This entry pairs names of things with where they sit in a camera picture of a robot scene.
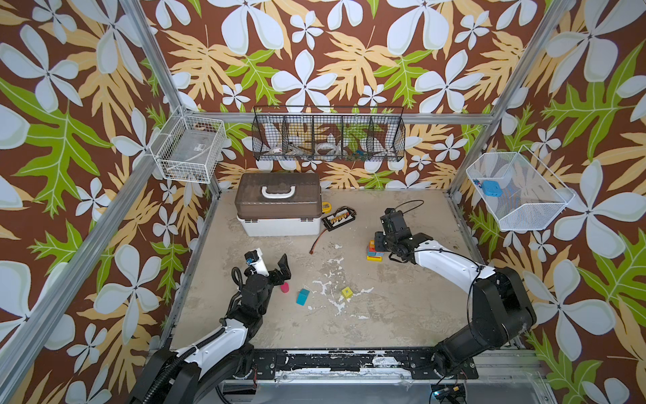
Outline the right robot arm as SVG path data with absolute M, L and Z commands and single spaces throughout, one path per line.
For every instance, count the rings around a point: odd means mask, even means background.
M 501 348 L 537 323 L 515 270 L 479 264 L 425 233 L 412 233 L 401 210 L 386 209 L 380 222 L 383 230 L 374 236 L 377 251 L 394 262 L 429 269 L 467 294 L 467 325 L 432 349 L 431 369 L 439 377 L 457 375 L 475 356 Z

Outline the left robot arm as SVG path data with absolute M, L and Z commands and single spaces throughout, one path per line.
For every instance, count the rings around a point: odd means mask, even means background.
M 245 270 L 231 270 L 237 292 L 220 326 L 185 348 L 156 351 L 126 402 L 195 403 L 207 389 L 252 370 L 251 340 L 262 326 L 274 288 L 292 274 L 286 254 L 274 270 L 267 269 L 259 248 L 246 252 L 245 261 Z

